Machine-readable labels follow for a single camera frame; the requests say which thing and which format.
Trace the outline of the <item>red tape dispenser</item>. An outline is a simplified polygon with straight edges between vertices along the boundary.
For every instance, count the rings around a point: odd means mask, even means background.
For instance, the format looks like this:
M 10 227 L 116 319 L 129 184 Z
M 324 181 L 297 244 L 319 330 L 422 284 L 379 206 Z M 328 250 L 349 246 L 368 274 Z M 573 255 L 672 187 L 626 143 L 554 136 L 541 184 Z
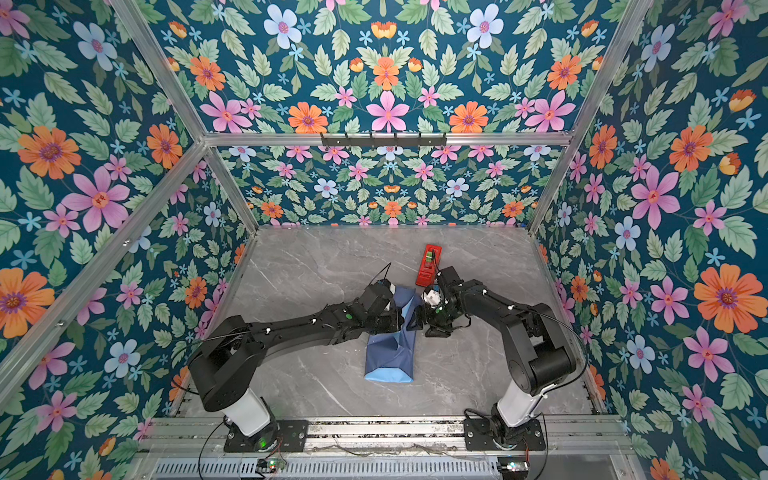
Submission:
M 435 283 L 439 272 L 441 254 L 442 248 L 440 246 L 426 245 L 415 281 L 418 287 L 427 288 Z

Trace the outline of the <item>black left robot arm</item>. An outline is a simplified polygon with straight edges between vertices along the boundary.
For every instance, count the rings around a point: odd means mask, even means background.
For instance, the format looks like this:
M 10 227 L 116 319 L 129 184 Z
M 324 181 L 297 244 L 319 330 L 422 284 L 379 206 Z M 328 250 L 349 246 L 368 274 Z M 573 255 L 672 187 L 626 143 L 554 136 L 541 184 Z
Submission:
M 271 422 L 252 388 L 265 362 L 316 346 L 335 346 L 363 334 L 389 334 L 403 325 L 405 290 L 388 280 L 367 285 L 349 302 L 327 304 L 305 316 L 276 322 L 247 322 L 229 316 L 192 353 L 188 368 L 202 407 L 234 423 L 248 437 Z

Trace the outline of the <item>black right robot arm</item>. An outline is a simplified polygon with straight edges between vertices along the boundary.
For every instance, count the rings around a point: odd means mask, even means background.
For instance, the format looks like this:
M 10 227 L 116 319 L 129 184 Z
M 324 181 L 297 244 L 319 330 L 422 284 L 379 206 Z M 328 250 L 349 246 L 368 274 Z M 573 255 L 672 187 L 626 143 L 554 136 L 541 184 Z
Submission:
M 506 428 L 533 420 L 545 395 L 565 385 L 577 369 L 577 354 L 545 303 L 510 300 L 478 280 L 461 279 L 452 267 L 438 271 L 422 299 L 419 321 L 428 337 L 450 337 L 463 318 L 480 320 L 500 335 L 511 383 L 491 417 Z

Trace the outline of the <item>aluminium horizontal back bar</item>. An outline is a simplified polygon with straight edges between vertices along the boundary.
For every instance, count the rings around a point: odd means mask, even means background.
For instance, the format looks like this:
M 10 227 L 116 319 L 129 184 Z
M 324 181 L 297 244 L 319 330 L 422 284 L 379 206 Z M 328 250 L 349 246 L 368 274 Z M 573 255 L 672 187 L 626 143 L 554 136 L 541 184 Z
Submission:
M 279 134 L 279 133 L 210 133 L 204 137 L 214 147 L 229 146 L 323 146 L 361 147 L 380 146 L 442 147 L 442 146 L 525 146 L 548 145 L 567 146 L 572 140 L 569 132 L 549 133 L 393 133 L 393 134 Z

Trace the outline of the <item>aluminium left side bar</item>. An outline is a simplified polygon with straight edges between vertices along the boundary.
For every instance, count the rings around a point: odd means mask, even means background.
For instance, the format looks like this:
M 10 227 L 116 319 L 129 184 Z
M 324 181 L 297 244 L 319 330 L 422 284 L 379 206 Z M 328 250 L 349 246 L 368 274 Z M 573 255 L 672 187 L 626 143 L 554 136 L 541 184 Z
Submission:
M 81 270 L 63 293 L 47 309 L 42 318 L 24 335 L 1 362 L 1 408 L 11 398 L 71 324 L 79 311 L 92 298 L 93 292 L 107 279 L 130 245 L 169 202 L 207 150 L 204 140 L 185 151 L 180 161 L 153 188 L 146 199 L 133 211 L 106 245 Z

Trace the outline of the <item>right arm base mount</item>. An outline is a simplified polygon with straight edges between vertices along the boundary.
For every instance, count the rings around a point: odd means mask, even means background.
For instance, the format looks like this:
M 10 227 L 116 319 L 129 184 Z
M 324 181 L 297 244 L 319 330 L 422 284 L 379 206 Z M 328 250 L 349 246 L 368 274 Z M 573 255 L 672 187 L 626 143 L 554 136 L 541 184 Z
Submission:
M 546 435 L 537 418 L 510 427 L 496 410 L 483 413 L 466 408 L 463 431 L 468 451 L 523 452 L 544 451 L 547 448 Z

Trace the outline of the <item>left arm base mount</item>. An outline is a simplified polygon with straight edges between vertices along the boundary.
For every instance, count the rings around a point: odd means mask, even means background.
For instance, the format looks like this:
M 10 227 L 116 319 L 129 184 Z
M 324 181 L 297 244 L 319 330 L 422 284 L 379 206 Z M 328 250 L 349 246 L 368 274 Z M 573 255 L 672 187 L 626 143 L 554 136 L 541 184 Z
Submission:
M 226 453 L 282 453 L 303 452 L 308 439 L 307 420 L 277 420 L 269 423 L 259 432 L 246 435 L 230 419 L 225 420 L 228 428 L 223 450 Z

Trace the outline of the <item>black hook rail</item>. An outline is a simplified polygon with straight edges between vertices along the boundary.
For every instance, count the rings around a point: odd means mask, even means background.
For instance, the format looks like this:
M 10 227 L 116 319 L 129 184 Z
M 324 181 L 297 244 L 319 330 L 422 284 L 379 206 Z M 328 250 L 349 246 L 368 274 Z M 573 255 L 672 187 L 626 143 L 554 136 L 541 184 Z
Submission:
M 443 147 L 448 145 L 447 136 L 443 134 L 422 133 L 393 133 L 393 134 L 321 134 L 321 145 L 324 147 Z

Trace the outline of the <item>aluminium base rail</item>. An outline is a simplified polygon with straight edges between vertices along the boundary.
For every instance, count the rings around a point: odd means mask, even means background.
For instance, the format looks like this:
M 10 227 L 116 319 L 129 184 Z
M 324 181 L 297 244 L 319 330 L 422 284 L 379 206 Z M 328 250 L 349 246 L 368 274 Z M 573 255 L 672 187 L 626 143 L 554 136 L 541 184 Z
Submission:
M 468 451 L 464 416 L 316 417 L 309 422 L 308 439 L 301 454 L 342 453 L 386 455 L 434 453 L 482 454 L 586 454 L 614 455 L 633 452 L 630 438 L 613 415 L 541 415 L 537 419 L 546 435 L 544 451 Z M 216 418 L 171 418 L 155 422 L 139 442 L 140 452 L 225 452 L 228 428 Z

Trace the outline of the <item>aluminium corner frame post left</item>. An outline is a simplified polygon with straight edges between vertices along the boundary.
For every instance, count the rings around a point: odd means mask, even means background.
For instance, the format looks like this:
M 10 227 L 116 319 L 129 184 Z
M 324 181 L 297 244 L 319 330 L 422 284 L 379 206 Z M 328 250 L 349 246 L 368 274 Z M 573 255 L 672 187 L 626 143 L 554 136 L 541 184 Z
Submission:
M 111 5 L 131 37 L 144 61 L 150 68 L 159 87 L 170 101 L 186 128 L 192 146 L 202 147 L 208 166 L 219 181 L 222 191 L 237 212 L 249 235 L 255 235 L 258 226 L 245 198 L 218 151 L 210 141 L 210 132 L 203 124 L 189 95 L 184 91 L 178 76 L 172 70 L 164 50 L 135 1 L 112 1 Z

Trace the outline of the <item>aluminium corner frame post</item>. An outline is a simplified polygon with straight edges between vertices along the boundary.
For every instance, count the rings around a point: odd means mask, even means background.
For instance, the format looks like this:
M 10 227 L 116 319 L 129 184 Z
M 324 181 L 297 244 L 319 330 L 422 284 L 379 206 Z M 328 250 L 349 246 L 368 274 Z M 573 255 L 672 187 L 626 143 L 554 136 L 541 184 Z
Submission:
M 589 126 L 652 5 L 653 1 L 651 0 L 627 2 L 625 11 L 605 52 L 601 69 L 597 72 L 586 99 L 579 108 L 573 129 L 570 132 L 570 140 L 558 158 L 548 183 L 539 198 L 536 213 L 528 226 L 528 233 L 532 238 L 536 237 L 539 227 L 552 206 L 555 195 L 565 180 L 569 162 L 578 153 L 579 147 L 586 138 Z
M 219 181 L 222 191 L 237 212 L 249 235 L 255 235 L 258 226 L 245 198 L 218 151 L 210 141 L 210 132 L 203 124 L 189 95 L 184 91 L 178 76 L 172 70 L 164 50 L 135 1 L 112 1 L 111 5 L 131 37 L 144 61 L 150 68 L 159 87 L 170 101 L 186 128 L 192 146 L 202 147 L 208 166 Z

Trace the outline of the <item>aluminium corner frame post right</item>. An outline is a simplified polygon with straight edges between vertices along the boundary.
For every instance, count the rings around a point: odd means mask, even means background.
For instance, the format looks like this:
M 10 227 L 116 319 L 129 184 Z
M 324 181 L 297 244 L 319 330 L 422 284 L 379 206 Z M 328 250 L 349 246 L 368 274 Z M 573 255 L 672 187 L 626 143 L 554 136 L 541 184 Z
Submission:
M 589 126 L 652 5 L 653 1 L 651 0 L 627 2 L 625 11 L 605 52 L 601 69 L 597 72 L 586 99 L 579 108 L 573 129 L 570 132 L 570 140 L 558 158 L 548 183 L 539 198 L 536 213 L 528 226 L 528 233 L 532 238 L 536 237 L 539 227 L 552 206 L 555 195 L 565 180 L 569 162 L 578 153 L 579 147 L 586 138 Z

